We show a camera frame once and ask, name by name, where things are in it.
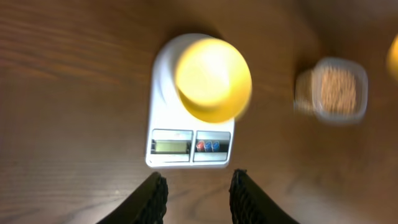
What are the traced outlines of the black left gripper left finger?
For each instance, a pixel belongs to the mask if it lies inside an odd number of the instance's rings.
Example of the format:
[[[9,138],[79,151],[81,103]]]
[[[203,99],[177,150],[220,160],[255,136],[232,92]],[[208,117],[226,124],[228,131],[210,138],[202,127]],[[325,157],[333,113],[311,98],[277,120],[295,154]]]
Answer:
[[[168,193],[166,178],[153,172],[98,224],[163,224]]]

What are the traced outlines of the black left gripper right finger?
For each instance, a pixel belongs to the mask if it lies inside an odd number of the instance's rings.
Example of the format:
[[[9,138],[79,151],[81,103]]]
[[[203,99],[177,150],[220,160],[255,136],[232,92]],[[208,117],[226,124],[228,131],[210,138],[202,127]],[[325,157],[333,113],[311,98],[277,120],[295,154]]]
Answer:
[[[248,176],[247,170],[233,173],[229,207],[233,224],[299,224]]]

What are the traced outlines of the yellow plastic measuring scoop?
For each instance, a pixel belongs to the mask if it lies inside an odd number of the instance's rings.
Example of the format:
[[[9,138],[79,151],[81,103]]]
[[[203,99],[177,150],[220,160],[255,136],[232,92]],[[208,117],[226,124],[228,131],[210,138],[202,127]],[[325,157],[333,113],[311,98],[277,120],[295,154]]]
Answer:
[[[398,79],[398,35],[394,37],[386,57],[386,68],[389,75]]]

